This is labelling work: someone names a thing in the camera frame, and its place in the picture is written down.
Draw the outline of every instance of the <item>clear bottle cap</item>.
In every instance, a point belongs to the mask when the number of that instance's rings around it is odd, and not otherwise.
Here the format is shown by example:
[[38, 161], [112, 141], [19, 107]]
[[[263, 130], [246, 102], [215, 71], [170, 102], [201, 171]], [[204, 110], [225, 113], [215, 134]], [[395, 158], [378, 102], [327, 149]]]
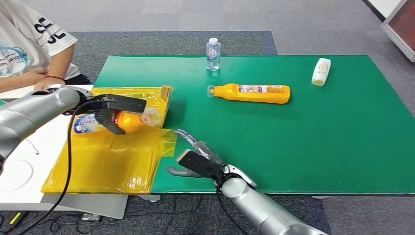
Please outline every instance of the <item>clear bottle cap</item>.
[[217, 39], [217, 38], [210, 38], [210, 39], [209, 39], [209, 44], [211, 44], [211, 45], [216, 45], [216, 44], [218, 44], [218, 39]]
[[212, 98], [212, 97], [215, 96], [215, 86], [214, 85], [207, 86], [207, 96], [209, 98]]
[[160, 123], [160, 113], [155, 108], [145, 108], [141, 121], [149, 126], [157, 126]]

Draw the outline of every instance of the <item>plastic wrap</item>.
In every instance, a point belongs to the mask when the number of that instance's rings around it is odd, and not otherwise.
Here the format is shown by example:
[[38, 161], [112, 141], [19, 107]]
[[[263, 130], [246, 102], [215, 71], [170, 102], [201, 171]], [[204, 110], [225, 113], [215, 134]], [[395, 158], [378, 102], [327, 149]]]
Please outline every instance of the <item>plastic wrap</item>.
[[[171, 88], [98, 88], [94, 95], [120, 94], [147, 100], [164, 123]], [[72, 135], [72, 175], [68, 193], [146, 193], [161, 156], [173, 156], [176, 135], [168, 129], [144, 126], [127, 135], [93, 138]], [[62, 192], [68, 169], [64, 148], [45, 181], [42, 192]]]

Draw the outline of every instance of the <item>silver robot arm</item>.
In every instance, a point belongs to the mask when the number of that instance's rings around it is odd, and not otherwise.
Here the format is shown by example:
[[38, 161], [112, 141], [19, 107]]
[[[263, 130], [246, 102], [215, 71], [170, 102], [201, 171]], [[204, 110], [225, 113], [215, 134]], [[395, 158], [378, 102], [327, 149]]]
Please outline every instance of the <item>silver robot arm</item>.
[[4, 161], [16, 147], [37, 129], [60, 114], [95, 113], [95, 119], [117, 135], [124, 130], [113, 122], [115, 113], [144, 112], [146, 101], [116, 94], [92, 96], [82, 88], [51, 85], [47, 91], [34, 91], [0, 106], [0, 174]]
[[238, 177], [228, 178], [223, 182], [220, 190], [235, 203], [261, 235], [328, 235], [303, 223], [276, 201], [256, 191], [254, 188], [257, 184], [242, 170], [223, 164], [217, 154], [206, 154], [214, 152], [204, 142], [196, 140], [183, 130], [175, 133], [185, 138], [193, 146], [194, 152], [185, 150], [177, 159], [187, 169], [168, 167], [166, 170], [172, 175], [197, 178], [210, 178], [208, 172], [212, 169], [219, 169], [218, 173], [225, 176], [237, 175]]
[[58, 115], [75, 108], [81, 96], [91, 92], [76, 87], [50, 87], [54, 92], [35, 91], [0, 106], [0, 174], [3, 163], [16, 147]]

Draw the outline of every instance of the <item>white t-shirt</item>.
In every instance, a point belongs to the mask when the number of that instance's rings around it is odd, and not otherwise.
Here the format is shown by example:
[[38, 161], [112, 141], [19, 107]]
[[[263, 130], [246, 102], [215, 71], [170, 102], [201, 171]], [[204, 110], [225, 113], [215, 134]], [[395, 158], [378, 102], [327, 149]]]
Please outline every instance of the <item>white t-shirt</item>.
[[[0, 0], [0, 78], [48, 69], [50, 57], [76, 41], [19, 0]], [[79, 74], [71, 64], [65, 79]]]

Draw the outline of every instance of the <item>red bracelet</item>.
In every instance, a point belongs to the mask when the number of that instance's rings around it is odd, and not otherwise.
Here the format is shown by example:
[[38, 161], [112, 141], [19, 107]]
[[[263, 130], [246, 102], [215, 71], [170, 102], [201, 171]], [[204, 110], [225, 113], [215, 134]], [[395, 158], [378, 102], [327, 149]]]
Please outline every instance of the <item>red bracelet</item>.
[[45, 78], [48, 78], [48, 77], [51, 77], [51, 78], [56, 78], [56, 79], [61, 79], [62, 81], [65, 81], [65, 79], [63, 79], [63, 78], [61, 78], [61, 77], [51, 76], [51, 75], [46, 75], [46, 76], [45, 76]]

